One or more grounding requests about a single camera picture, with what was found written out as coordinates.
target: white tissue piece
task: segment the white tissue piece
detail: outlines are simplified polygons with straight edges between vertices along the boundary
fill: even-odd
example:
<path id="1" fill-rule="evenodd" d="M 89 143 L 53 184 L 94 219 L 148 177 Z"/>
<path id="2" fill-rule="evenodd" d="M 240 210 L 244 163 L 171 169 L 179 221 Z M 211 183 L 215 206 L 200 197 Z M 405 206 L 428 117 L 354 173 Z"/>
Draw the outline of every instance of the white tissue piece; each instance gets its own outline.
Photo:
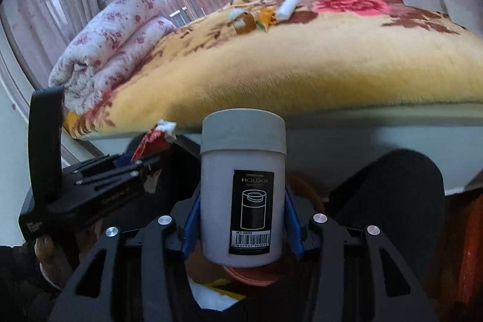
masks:
<path id="1" fill-rule="evenodd" d="M 240 15 L 245 14 L 246 11 L 242 9 L 233 9 L 230 11 L 228 14 L 228 22 L 233 22 L 235 19 L 237 19 Z"/>
<path id="2" fill-rule="evenodd" d="M 299 2 L 299 0 L 284 0 L 282 5 L 275 11 L 275 19 L 277 21 L 288 21 Z"/>
<path id="3" fill-rule="evenodd" d="M 230 308 L 238 302 L 237 299 L 223 295 L 220 292 L 214 291 L 213 289 L 205 287 L 201 284 L 196 284 L 189 277 L 188 282 L 189 287 L 191 288 L 191 293 L 193 294 L 193 298 L 203 309 L 225 311 L 227 308 Z"/>
<path id="4" fill-rule="evenodd" d="M 158 124 L 156 124 L 157 131 L 164 132 L 164 139 L 166 142 L 173 143 L 176 141 L 176 134 L 174 133 L 176 130 L 177 123 L 175 122 L 166 122 L 164 120 L 160 120 Z"/>

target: barcode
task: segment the barcode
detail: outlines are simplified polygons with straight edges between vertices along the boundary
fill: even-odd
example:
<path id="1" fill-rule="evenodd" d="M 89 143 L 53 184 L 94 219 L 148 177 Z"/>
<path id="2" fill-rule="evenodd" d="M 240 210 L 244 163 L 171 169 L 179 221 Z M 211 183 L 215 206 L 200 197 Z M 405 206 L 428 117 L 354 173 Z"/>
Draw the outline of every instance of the barcode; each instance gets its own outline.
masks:
<path id="1" fill-rule="evenodd" d="M 259 249 L 270 245 L 270 231 L 245 232 L 231 231 L 231 246 L 240 249 Z"/>

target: person's hand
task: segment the person's hand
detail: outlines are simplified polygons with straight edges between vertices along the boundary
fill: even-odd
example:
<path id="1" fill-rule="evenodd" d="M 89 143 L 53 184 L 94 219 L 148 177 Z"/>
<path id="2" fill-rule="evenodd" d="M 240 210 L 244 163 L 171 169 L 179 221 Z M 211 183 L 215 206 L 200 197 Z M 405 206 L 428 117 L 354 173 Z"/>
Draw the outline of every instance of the person's hand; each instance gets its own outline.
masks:
<path id="1" fill-rule="evenodd" d="M 93 247 L 102 231 L 102 221 L 75 235 L 79 247 L 79 260 Z M 72 274 L 62 247 L 55 244 L 49 235 L 39 237 L 35 242 L 35 255 L 42 264 L 47 278 L 56 286 L 63 288 Z"/>

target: black sleeve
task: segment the black sleeve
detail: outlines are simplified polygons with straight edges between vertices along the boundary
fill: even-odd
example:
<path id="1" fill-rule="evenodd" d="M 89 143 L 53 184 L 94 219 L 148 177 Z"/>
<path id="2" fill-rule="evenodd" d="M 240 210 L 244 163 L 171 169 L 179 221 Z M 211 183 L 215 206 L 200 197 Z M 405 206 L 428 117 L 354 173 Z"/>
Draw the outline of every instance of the black sleeve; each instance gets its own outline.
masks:
<path id="1" fill-rule="evenodd" d="M 59 294 L 42 276 L 34 245 L 0 246 L 0 309 L 5 322 L 47 321 Z"/>

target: gray lid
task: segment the gray lid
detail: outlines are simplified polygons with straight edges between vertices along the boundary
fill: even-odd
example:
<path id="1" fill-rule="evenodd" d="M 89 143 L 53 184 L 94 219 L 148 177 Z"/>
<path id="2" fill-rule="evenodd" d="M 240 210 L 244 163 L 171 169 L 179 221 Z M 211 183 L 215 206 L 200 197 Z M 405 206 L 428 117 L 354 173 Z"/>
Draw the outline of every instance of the gray lid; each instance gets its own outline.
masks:
<path id="1" fill-rule="evenodd" d="M 259 109 L 226 109 L 203 120 L 201 153 L 212 150 L 266 150 L 287 154 L 285 122 Z"/>

